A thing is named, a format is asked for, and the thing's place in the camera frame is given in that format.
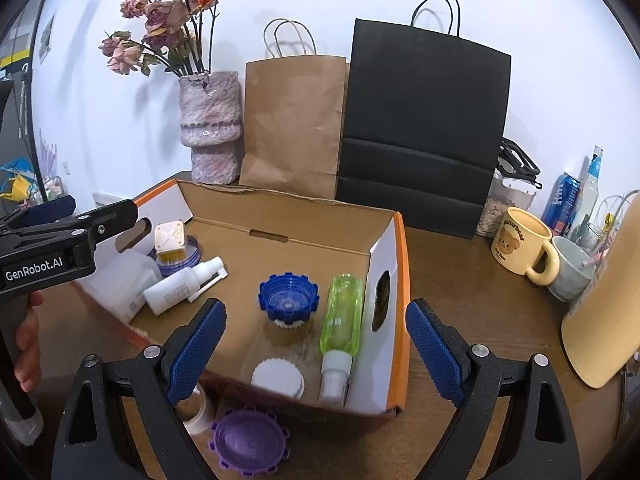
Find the person's left hand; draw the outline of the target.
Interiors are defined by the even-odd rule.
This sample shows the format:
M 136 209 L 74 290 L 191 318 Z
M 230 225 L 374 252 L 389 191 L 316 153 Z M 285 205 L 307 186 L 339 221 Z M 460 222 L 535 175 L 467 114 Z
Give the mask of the person's left hand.
M 26 316 L 15 332 L 16 348 L 20 350 L 14 374 L 23 391 L 31 393 L 39 385 L 42 371 L 40 366 L 39 318 L 36 307 L 43 304 L 42 292 L 32 292 Z

